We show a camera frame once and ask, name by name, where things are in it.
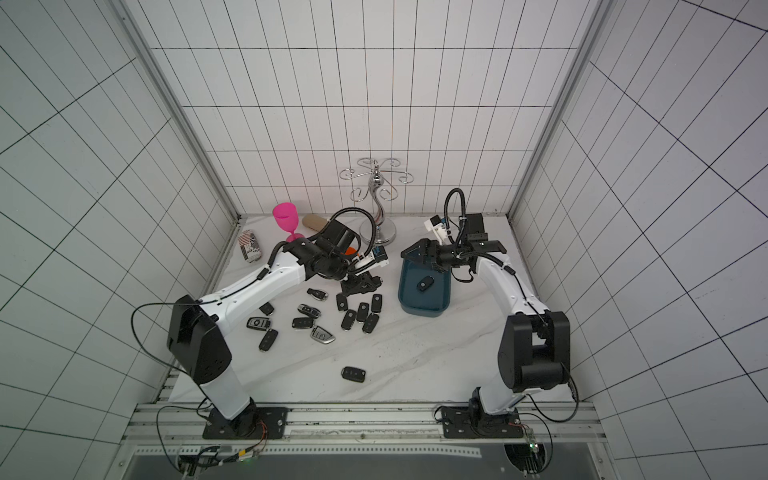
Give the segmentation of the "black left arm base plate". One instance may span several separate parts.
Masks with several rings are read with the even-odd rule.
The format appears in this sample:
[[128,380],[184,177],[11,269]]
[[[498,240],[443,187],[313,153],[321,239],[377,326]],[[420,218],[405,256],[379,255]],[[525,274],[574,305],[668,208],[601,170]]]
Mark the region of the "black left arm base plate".
[[289,410],[285,407],[257,407],[249,405],[237,417],[226,419],[217,408],[207,418],[202,437],[215,441],[246,441],[281,439],[284,435]]

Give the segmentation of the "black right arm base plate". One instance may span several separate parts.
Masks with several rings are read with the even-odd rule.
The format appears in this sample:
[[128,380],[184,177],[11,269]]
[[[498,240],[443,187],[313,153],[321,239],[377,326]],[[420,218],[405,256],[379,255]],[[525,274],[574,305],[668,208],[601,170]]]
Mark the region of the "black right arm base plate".
[[480,407],[440,406],[436,419],[447,439],[520,439],[523,428],[519,418],[506,413],[490,415]]

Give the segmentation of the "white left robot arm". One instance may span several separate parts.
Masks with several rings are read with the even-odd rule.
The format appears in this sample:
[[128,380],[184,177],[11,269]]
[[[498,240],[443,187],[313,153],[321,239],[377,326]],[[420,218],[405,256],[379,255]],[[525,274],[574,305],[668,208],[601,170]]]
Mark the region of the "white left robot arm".
[[231,366],[227,336],[259,307],[316,276],[338,281],[346,295],[375,291],[381,279],[368,271],[386,265],[388,255],[375,244],[349,255],[356,240],[355,232],[331,219],[308,238],[276,245],[261,270],[201,299],[185,295],[174,302],[167,348],[225,420],[253,407]]

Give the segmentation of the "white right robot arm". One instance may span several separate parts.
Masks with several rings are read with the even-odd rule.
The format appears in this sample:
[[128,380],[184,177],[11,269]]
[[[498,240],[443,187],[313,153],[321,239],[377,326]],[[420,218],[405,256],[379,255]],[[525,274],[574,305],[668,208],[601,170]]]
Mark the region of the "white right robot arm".
[[425,272],[449,274],[467,266],[483,281],[506,315],[497,353],[498,372],[473,394],[481,415],[500,415],[535,390],[566,385],[570,375],[570,322],[561,311],[546,307],[519,278],[505,246],[491,240],[483,216],[460,218],[459,232],[437,215],[424,222],[430,239],[422,238],[401,252],[405,262]]

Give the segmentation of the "chrome Mercedes key fob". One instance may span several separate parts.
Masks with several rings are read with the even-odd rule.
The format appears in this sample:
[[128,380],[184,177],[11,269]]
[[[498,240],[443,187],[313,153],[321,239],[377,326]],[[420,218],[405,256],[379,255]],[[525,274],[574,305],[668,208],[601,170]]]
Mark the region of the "chrome Mercedes key fob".
[[328,293],[320,289],[308,288],[307,293],[319,301],[325,301],[328,298]]

